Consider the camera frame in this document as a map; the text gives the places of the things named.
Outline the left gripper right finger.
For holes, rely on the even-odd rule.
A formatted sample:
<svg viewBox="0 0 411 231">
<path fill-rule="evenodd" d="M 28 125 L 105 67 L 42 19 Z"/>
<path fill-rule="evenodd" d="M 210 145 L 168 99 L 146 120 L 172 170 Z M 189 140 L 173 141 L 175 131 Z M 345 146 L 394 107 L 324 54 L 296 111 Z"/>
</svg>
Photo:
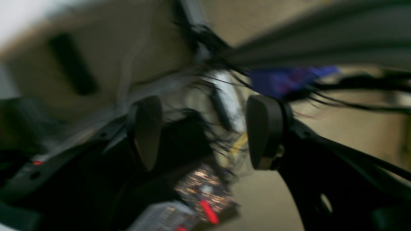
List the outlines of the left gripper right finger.
<svg viewBox="0 0 411 231">
<path fill-rule="evenodd" d="M 277 171 L 306 231 L 409 231 L 410 172 L 326 139 L 294 118 L 290 105 L 264 95 L 247 100 L 255 170 Z"/>
</svg>

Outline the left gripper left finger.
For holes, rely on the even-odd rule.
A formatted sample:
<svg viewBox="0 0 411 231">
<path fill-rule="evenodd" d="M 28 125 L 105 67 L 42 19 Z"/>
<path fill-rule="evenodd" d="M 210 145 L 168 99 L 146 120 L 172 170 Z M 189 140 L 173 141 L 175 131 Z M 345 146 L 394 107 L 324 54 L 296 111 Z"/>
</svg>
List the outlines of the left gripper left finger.
<svg viewBox="0 0 411 231">
<path fill-rule="evenodd" d="M 1 229 L 107 230 L 129 181 L 156 165 L 162 118 L 159 96 L 140 99 L 85 143 L 24 165 L 1 187 Z"/>
</svg>

